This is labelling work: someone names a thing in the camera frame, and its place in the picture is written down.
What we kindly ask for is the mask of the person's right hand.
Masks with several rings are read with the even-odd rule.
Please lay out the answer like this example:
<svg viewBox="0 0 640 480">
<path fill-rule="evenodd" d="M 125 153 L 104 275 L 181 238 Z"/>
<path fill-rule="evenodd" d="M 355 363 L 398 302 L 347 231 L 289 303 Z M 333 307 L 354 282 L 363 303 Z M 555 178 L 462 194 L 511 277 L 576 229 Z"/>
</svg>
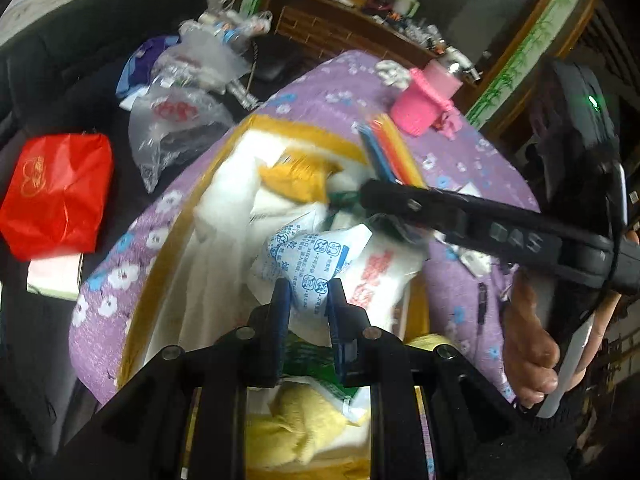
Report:
<svg viewBox="0 0 640 480">
<path fill-rule="evenodd" d="M 567 389 L 575 388 L 585 377 L 586 370 L 599 351 L 608 324 L 622 298 L 609 292 L 597 311 L 582 357 Z M 558 344 L 542 327 L 536 315 L 537 296 L 522 270 L 515 274 L 511 299 L 503 311 L 504 372 L 513 392 L 524 406 L 532 408 L 544 400 L 558 386 L 554 368 L 560 359 Z"/>
</svg>

